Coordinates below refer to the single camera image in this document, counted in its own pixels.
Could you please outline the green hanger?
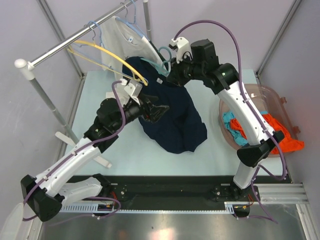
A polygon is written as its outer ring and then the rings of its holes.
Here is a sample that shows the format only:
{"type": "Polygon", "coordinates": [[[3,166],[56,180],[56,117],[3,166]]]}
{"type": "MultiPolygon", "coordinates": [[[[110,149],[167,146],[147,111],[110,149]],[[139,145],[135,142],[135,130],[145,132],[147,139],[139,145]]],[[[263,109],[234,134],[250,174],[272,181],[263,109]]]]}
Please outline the green hanger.
{"type": "Polygon", "coordinates": [[[171,50],[167,46],[161,46],[160,48],[157,49],[157,53],[159,54],[161,63],[156,63],[156,62],[151,61],[149,59],[146,59],[144,57],[141,57],[140,60],[144,61],[146,63],[149,63],[160,75],[163,75],[163,76],[167,77],[170,74],[169,63],[172,60],[171,50]],[[167,53],[169,55],[168,59],[165,59],[161,55],[161,50],[166,50],[167,51],[167,53]]]}

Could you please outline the navy blue t-shirt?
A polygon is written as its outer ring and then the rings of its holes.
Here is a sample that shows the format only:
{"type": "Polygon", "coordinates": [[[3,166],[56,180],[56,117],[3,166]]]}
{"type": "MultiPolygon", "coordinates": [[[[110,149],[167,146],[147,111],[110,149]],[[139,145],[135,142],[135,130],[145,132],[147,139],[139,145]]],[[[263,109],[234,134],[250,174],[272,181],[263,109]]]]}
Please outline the navy blue t-shirt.
{"type": "Polygon", "coordinates": [[[169,153],[194,152],[207,139],[207,128],[185,87],[166,81],[166,77],[139,56],[125,60],[148,81],[141,93],[158,97],[155,105],[169,109],[155,123],[139,119],[145,134],[169,153]]]}

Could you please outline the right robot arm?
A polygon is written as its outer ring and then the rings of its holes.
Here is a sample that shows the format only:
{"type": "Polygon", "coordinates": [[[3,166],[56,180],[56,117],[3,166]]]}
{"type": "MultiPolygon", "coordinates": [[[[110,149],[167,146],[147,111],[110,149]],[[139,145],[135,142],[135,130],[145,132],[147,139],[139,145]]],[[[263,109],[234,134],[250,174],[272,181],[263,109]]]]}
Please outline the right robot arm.
{"type": "Polygon", "coordinates": [[[253,104],[240,74],[230,63],[221,64],[214,43],[208,39],[193,43],[184,37],[171,39],[169,48],[176,52],[170,61],[167,81],[179,87],[191,80],[202,81],[231,110],[245,133],[247,144],[237,150],[240,160],[233,177],[231,196],[242,201],[249,194],[258,165],[284,139],[284,133],[274,130],[253,104]]]}

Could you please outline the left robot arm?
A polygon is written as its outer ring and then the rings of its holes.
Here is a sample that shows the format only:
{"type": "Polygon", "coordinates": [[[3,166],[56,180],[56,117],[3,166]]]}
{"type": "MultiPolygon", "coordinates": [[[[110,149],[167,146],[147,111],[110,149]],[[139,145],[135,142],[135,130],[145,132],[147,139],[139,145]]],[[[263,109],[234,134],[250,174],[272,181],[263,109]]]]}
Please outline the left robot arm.
{"type": "Polygon", "coordinates": [[[64,186],[86,163],[105,152],[127,124],[138,118],[156,123],[169,110],[167,105],[155,105],[157,100],[156,96],[143,93],[125,105],[116,98],[103,100],[93,124],[69,153],[37,176],[27,174],[21,179],[23,204],[34,212],[35,217],[47,222],[62,207],[79,200],[107,199],[111,193],[110,183],[101,174],[76,182],[69,189],[64,186]]]}

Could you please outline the yellow hanger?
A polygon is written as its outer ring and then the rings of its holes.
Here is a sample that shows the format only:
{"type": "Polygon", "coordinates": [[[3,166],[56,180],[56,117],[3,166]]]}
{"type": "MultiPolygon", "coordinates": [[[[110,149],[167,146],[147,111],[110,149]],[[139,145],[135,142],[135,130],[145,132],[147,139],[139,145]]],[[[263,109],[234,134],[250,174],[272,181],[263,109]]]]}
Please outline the yellow hanger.
{"type": "Polygon", "coordinates": [[[92,60],[91,58],[88,58],[86,56],[84,56],[83,54],[77,52],[74,48],[72,47],[68,47],[67,48],[67,51],[72,53],[73,55],[76,55],[78,57],[81,57],[83,59],[85,59],[86,61],[90,62],[90,63],[93,63],[95,65],[98,65],[100,67],[103,67],[105,69],[108,69],[110,70],[111,72],[113,73],[116,73],[116,74],[119,74],[121,76],[125,76],[126,78],[128,79],[131,79],[131,80],[136,80],[138,82],[141,82],[143,83],[145,86],[148,86],[148,81],[135,69],[133,68],[130,64],[128,64],[127,62],[125,62],[123,59],[121,59],[119,56],[117,56],[116,54],[110,52],[109,50],[93,43],[93,42],[88,42],[88,41],[84,41],[84,40],[76,40],[75,41],[76,44],[80,44],[80,45],[86,45],[86,46],[90,46],[92,48],[95,48],[95,49],[98,49],[100,50],[101,52],[103,53],[106,53],[107,55],[111,56],[113,59],[115,59],[117,62],[119,63],[122,63],[123,65],[125,65],[132,73],[132,76],[129,76],[127,74],[124,74],[122,72],[119,72],[117,70],[115,70],[114,68],[110,67],[110,66],[107,66],[107,65],[104,65],[102,63],[98,63],[97,61],[95,60],[92,60]]]}

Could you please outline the white printed t-shirt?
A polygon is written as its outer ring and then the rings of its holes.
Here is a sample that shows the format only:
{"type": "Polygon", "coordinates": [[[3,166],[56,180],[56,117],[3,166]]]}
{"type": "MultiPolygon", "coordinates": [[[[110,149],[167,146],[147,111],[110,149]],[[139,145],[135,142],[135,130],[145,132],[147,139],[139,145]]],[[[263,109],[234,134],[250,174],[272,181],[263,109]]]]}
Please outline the white printed t-shirt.
{"type": "MultiPolygon", "coordinates": [[[[102,30],[102,43],[105,48],[119,56],[124,61],[130,57],[141,57],[148,59],[154,63],[161,64],[162,59],[148,38],[136,27],[118,16],[113,16],[100,25],[102,30]]],[[[123,64],[116,60],[114,57],[108,55],[105,52],[101,53],[102,63],[108,67],[111,67],[119,73],[114,73],[116,81],[119,81],[122,76],[123,64]]],[[[162,101],[164,95],[153,84],[151,87],[144,87],[141,92],[148,96],[156,96],[162,101]]],[[[129,100],[129,95],[124,90],[124,85],[117,84],[115,91],[122,104],[129,100]]]]}

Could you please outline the light blue hanger with shirt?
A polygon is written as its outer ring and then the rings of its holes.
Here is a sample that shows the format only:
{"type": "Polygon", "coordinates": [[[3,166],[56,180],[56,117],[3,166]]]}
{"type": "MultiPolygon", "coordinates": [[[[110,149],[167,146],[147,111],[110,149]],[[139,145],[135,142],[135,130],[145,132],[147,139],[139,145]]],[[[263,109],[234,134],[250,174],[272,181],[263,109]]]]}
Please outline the light blue hanger with shirt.
{"type": "Polygon", "coordinates": [[[125,24],[128,28],[130,28],[132,31],[134,31],[137,35],[139,35],[141,38],[145,37],[148,41],[150,41],[152,39],[151,36],[148,35],[148,31],[144,32],[140,26],[137,23],[137,6],[134,0],[130,1],[133,6],[134,6],[134,12],[133,12],[133,21],[128,21],[128,7],[124,2],[120,2],[120,4],[125,8],[126,10],[126,14],[124,16],[124,18],[121,18],[119,16],[115,17],[115,20],[118,22],[121,22],[123,24],[125,24]]]}

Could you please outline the pink translucent plastic basket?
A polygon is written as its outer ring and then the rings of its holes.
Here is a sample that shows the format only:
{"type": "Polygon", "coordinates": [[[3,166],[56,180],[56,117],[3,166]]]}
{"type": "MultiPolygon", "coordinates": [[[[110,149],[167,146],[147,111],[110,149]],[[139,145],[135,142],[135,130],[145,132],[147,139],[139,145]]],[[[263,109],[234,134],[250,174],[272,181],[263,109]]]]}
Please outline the pink translucent plastic basket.
{"type": "MultiPolygon", "coordinates": [[[[298,140],[297,133],[299,133],[299,128],[292,126],[291,120],[284,108],[284,103],[286,103],[285,97],[279,97],[279,95],[267,86],[258,84],[246,84],[246,91],[249,94],[251,100],[260,111],[261,114],[268,113],[272,115],[276,120],[278,120],[290,133],[291,137],[298,140]]],[[[239,146],[235,143],[231,133],[225,128],[223,123],[223,113],[231,111],[230,108],[222,100],[219,101],[219,124],[222,135],[224,136],[226,142],[235,150],[243,146],[239,146]]]]}

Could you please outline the turquoise garment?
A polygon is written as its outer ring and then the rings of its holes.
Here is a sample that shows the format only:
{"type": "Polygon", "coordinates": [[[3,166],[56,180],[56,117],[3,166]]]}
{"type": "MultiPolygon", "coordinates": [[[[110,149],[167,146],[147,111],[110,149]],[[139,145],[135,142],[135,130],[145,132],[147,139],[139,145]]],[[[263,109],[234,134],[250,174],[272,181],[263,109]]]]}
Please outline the turquoise garment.
{"type": "Polygon", "coordinates": [[[230,132],[237,145],[242,147],[248,143],[241,125],[238,123],[235,115],[231,111],[223,112],[222,120],[225,128],[230,132]]]}

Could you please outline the orange garment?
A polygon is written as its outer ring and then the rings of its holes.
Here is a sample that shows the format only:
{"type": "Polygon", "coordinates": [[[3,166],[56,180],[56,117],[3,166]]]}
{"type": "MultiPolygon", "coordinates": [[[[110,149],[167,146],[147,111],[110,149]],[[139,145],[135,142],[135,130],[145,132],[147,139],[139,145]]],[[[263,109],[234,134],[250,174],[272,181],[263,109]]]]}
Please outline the orange garment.
{"type": "Polygon", "coordinates": [[[305,143],[303,141],[292,138],[289,131],[271,114],[266,112],[262,114],[262,116],[275,131],[282,131],[284,133],[284,139],[279,143],[283,153],[300,151],[305,147],[305,143]]]}

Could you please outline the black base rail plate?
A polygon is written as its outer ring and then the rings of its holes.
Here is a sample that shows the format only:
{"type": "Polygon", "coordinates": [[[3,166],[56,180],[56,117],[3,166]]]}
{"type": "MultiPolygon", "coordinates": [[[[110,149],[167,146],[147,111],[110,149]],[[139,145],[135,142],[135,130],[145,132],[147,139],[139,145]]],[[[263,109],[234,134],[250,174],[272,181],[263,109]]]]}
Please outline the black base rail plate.
{"type": "Polygon", "coordinates": [[[225,210],[226,202],[250,205],[260,200],[256,184],[276,182],[270,176],[258,176],[253,187],[239,190],[231,175],[217,176],[106,176],[97,175],[102,190],[97,197],[114,197],[122,211],[209,212],[225,210]]]}

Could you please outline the aluminium extrusion rail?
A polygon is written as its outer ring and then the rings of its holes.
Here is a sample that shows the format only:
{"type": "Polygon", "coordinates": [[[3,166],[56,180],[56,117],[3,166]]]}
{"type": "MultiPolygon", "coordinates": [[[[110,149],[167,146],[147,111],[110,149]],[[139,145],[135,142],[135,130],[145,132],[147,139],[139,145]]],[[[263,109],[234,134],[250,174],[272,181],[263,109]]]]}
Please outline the aluminium extrusion rail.
{"type": "Polygon", "coordinates": [[[263,204],[290,205],[308,204],[304,185],[302,183],[256,184],[258,196],[263,204]]]}

